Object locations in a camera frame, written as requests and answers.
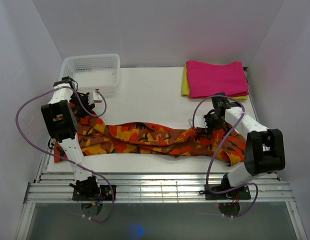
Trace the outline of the orange camouflage trousers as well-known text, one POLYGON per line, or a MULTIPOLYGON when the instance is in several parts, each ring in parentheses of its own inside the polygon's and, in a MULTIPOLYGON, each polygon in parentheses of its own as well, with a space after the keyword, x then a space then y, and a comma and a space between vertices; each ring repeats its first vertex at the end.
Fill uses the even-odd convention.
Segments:
MULTIPOLYGON (((203 128, 174 129, 147 122, 108 125, 97 117, 77 120, 78 141, 84 156, 102 154, 154 154, 177 157, 212 157, 225 137, 224 130, 208 134, 203 128)), ((246 140, 233 131, 216 159, 233 166, 244 161, 246 140)))

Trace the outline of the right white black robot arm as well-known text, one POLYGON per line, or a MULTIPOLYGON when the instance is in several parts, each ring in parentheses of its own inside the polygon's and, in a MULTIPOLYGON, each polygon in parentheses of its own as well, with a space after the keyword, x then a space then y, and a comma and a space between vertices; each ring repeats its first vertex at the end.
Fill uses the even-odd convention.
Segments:
POLYGON ((214 195, 232 199, 239 189, 258 177, 283 170, 286 166, 283 134, 279 129, 270 129, 245 113, 242 103, 232 97, 218 93, 212 99, 214 114, 218 120, 231 124, 217 147, 206 173, 206 190, 214 195), (233 171, 224 175, 219 191, 209 186, 209 175, 213 162, 232 131, 245 137, 244 161, 233 171))

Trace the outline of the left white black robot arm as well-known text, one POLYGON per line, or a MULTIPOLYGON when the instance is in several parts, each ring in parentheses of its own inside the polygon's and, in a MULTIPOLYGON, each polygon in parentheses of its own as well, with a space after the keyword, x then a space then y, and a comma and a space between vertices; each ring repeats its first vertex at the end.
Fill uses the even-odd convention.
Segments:
POLYGON ((70 186, 81 197, 95 200, 101 195, 101 187, 93 174, 79 165, 84 160, 78 132, 78 119, 93 113, 95 107, 91 93, 77 92, 77 82, 63 77, 53 85, 56 91, 48 104, 41 107, 41 113, 51 138, 57 142, 57 155, 73 161, 70 164, 75 183, 70 186))

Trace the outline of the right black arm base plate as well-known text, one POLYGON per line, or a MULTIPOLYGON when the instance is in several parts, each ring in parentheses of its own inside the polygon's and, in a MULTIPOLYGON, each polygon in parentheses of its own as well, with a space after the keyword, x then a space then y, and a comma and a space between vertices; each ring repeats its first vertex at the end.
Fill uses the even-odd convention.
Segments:
POLYGON ((213 185, 211 188, 211 191, 208 190, 208 187, 205 186, 204 190, 200 190, 199 194, 204 195, 206 200, 250 200, 251 194, 250 190, 247 186, 242 186, 237 189, 233 189, 230 187, 231 191, 228 191, 226 193, 221 193, 223 191, 226 191, 226 189, 220 184, 220 185, 213 185))

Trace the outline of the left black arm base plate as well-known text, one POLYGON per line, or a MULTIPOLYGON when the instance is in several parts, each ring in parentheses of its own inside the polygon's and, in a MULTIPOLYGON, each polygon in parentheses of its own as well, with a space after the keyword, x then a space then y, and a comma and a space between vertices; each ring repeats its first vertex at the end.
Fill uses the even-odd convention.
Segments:
POLYGON ((112 190, 108 185, 100 185, 100 191, 92 197, 81 196, 76 190, 73 191, 72 200, 73 201, 112 201, 113 198, 116 200, 117 195, 117 185, 111 185, 112 190))

